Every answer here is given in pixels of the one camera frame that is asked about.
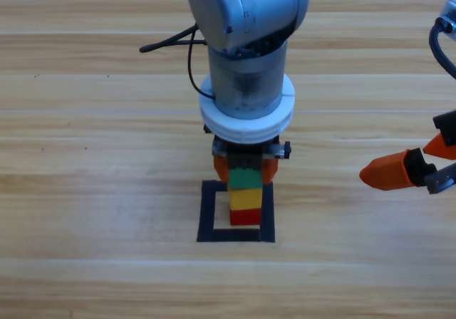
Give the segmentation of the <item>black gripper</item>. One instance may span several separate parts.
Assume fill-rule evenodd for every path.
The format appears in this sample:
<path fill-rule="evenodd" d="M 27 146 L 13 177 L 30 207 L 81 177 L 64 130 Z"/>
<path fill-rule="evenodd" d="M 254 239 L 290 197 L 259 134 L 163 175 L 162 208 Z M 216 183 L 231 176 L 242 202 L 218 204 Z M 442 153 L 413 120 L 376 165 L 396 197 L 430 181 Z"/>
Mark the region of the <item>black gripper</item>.
<path fill-rule="evenodd" d="M 231 169 L 262 170 L 263 184 L 271 184 L 279 168 L 279 160 L 287 160 L 292 152 L 289 141 L 280 137 L 254 144 L 234 143 L 214 134 L 212 156 L 220 180 L 229 182 Z"/>
<path fill-rule="evenodd" d="M 447 160 L 455 160 L 455 111 L 433 119 L 440 132 L 426 146 L 423 152 Z M 390 191 L 409 187 L 424 187 L 430 194 L 439 194 L 455 186 L 456 166 L 451 164 L 437 171 L 434 164 L 428 164 L 419 148 L 379 157 L 364 167 L 359 177 L 368 186 Z"/>

